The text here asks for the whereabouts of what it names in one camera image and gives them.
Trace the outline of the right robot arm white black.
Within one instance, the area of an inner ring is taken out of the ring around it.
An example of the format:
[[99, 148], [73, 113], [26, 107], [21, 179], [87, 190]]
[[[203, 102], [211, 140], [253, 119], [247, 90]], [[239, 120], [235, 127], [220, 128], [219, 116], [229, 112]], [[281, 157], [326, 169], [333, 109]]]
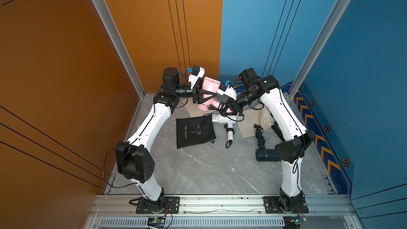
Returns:
[[284, 141], [275, 146], [282, 162], [283, 183], [280, 188], [279, 205], [286, 213], [296, 212], [304, 207], [305, 194], [301, 186], [301, 165], [305, 151], [315, 139], [315, 133], [296, 117], [272, 76], [259, 77], [250, 68], [240, 74], [245, 91], [236, 99], [229, 98], [219, 106], [212, 106], [224, 116], [243, 116], [243, 107], [259, 99], [276, 120]]

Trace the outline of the black drawstring dryer bag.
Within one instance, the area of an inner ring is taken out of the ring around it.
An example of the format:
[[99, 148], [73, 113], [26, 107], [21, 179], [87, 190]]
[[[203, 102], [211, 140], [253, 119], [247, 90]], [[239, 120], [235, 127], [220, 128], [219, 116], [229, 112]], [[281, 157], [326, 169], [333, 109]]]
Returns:
[[212, 114], [176, 119], [177, 149], [214, 142], [216, 134]]

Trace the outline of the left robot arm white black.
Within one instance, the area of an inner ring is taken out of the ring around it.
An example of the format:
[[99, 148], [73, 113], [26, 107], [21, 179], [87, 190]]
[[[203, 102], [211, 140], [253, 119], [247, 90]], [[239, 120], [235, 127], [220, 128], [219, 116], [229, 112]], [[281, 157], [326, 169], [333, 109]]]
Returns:
[[205, 76], [202, 67], [187, 70], [188, 84], [181, 84], [180, 72], [166, 68], [162, 85], [153, 99], [152, 108], [140, 128], [125, 142], [115, 148], [118, 172], [129, 179], [142, 192], [138, 204], [153, 213], [165, 209], [164, 189], [158, 184], [153, 173], [155, 162], [150, 154], [153, 142], [167, 119], [179, 104], [180, 98], [192, 98], [202, 105], [215, 98], [220, 81]]

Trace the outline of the pink hair dryer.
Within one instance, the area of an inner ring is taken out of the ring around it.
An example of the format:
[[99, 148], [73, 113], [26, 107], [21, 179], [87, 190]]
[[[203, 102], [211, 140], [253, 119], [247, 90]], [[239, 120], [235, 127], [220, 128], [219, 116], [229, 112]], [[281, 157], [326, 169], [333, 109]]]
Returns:
[[221, 103], [227, 103], [228, 100], [236, 98], [236, 92], [229, 85], [229, 81], [222, 84], [210, 77], [203, 79], [200, 95], [202, 95], [202, 101], [198, 103], [197, 107], [201, 111], [210, 110], [210, 106], [219, 108]]

